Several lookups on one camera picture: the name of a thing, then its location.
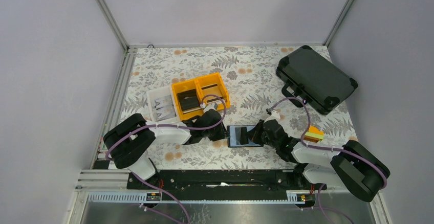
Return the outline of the black leather card holder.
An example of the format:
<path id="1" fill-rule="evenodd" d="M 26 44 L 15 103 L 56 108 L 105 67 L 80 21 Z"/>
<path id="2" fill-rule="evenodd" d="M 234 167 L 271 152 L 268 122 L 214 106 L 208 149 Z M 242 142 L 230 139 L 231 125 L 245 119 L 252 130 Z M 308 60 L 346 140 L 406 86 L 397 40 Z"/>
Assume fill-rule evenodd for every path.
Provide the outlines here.
<path id="1" fill-rule="evenodd" d="M 263 147 L 261 144 L 254 143 L 248 137 L 249 132 L 252 131 L 254 127 L 254 125 L 227 126 L 227 131 L 229 134 L 227 146 L 229 148 Z"/>

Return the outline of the orange bin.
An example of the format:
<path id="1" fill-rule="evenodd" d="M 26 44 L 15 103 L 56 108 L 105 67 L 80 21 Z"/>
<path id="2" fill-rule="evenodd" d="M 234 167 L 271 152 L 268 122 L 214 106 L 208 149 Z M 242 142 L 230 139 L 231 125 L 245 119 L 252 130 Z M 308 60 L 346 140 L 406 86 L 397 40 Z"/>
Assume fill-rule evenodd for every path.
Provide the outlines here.
<path id="1" fill-rule="evenodd" d="M 181 121 L 201 116 L 200 93 L 196 79 L 174 83 L 171 86 L 175 108 Z"/>
<path id="2" fill-rule="evenodd" d="M 224 107 L 222 102 L 224 102 L 226 108 L 230 108 L 231 103 L 229 93 L 220 73 L 212 73 L 197 77 L 196 89 L 200 103 L 215 103 L 218 105 L 217 110 L 223 110 Z"/>

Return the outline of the white plastic bin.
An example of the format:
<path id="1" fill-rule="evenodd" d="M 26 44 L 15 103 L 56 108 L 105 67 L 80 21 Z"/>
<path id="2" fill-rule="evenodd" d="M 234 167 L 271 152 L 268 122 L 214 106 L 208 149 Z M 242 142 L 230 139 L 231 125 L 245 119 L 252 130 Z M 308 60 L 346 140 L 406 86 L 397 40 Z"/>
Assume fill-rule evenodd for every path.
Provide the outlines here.
<path id="1" fill-rule="evenodd" d="M 151 89 L 146 92 L 149 115 L 152 121 L 158 123 L 176 123 L 180 117 L 175 108 L 175 100 L 171 86 Z"/>

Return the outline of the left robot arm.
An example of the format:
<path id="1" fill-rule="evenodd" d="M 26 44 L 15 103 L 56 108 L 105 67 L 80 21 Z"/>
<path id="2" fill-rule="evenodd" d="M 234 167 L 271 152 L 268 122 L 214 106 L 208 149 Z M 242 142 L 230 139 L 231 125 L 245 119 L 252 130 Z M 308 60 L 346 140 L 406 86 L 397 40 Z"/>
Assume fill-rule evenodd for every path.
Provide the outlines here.
<path id="1" fill-rule="evenodd" d="M 107 147 L 106 160 L 113 161 L 118 169 L 127 169 L 139 177 L 147 189 L 154 188 L 159 181 L 157 168 L 145 155 L 151 145 L 192 145 L 204 138 L 218 141 L 226 138 L 223 124 L 225 113 L 215 109 L 201 116 L 178 123 L 159 124 L 146 121 L 141 114 L 133 114 L 103 136 Z"/>

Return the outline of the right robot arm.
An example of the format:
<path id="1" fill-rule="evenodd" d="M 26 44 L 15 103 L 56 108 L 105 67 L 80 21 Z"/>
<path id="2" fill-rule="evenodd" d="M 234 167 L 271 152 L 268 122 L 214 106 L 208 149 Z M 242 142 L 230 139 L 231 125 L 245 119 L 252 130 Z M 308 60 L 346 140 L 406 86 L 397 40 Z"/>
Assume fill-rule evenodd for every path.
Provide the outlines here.
<path id="1" fill-rule="evenodd" d="M 255 144 L 272 147 L 285 162 L 296 164 L 294 184 L 346 188 L 356 198 L 371 202 L 385 188 L 390 170 L 363 145 L 349 140 L 342 147 L 318 146 L 289 136 L 276 120 L 259 120 L 243 135 Z"/>

